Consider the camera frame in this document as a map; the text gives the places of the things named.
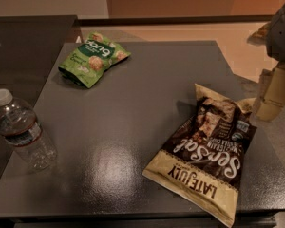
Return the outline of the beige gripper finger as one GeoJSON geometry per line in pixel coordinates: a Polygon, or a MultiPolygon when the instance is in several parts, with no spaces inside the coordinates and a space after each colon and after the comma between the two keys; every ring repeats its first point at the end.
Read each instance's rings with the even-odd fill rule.
{"type": "Polygon", "coordinates": [[[266,90],[264,100],[256,112],[262,121],[271,121],[285,106],[285,63],[280,62],[272,70],[272,79],[266,90]]]}
{"type": "Polygon", "coordinates": [[[257,112],[258,109],[260,108],[260,105],[264,100],[264,96],[271,82],[271,79],[272,79],[272,71],[268,69],[263,69],[259,76],[257,95],[253,106],[254,112],[257,112]]]}

